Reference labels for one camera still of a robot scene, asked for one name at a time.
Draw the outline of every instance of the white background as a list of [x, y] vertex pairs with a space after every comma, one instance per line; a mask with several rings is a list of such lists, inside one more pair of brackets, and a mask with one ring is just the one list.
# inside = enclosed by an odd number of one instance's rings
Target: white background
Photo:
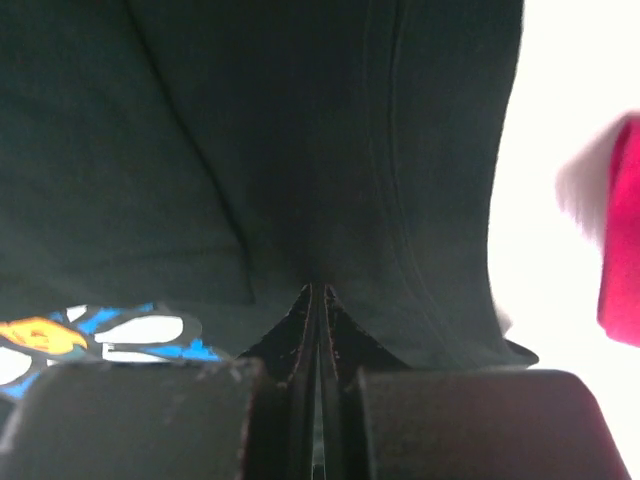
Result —
[[492, 198], [494, 298], [509, 338], [594, 392], [640, 479], [640, 348], [596, 321], [607, 164], [640, 111], [640, 0], [528, 0], [521, 48]]

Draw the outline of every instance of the printed graphic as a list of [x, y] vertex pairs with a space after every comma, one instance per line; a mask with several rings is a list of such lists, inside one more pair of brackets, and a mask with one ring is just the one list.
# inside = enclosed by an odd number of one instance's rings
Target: printed graphic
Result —
[[46, 317], [0, 322], [0, 395], [21, 399], [42, 370], [66, 361], [219, 362], [201, 324], [161, 305], [68, 308]]

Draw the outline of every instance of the dark t-shirt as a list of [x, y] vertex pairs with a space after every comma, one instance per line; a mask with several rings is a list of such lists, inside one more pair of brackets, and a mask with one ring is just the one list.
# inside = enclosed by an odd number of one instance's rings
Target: dark t-shirt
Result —
[[489, 200], [522, 5], [0, 4], [0, 320], [164, 302], [237, 355], [303, 284], [411, 365], [526, 365]]

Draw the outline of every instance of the folded cloth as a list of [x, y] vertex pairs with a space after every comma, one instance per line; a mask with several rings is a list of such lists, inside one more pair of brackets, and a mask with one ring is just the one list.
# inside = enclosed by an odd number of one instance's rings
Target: folded cloth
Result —
[[68, 361], [220, 362], [205, 346], [198, 320], [164, 305], [101, 308], [86, 305], [0, 322], [0, 397], [20, 400], [40, 372]]
[[640, 117], [613, 149], [598, 321], [609, 338], [640, 346]]

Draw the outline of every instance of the red cloth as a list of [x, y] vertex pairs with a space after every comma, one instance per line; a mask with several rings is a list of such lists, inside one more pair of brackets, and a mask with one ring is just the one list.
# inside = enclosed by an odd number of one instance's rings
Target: red cloth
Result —
[[613, 149], [598, 321], [609, 338], [640, 346], [640, 117]]

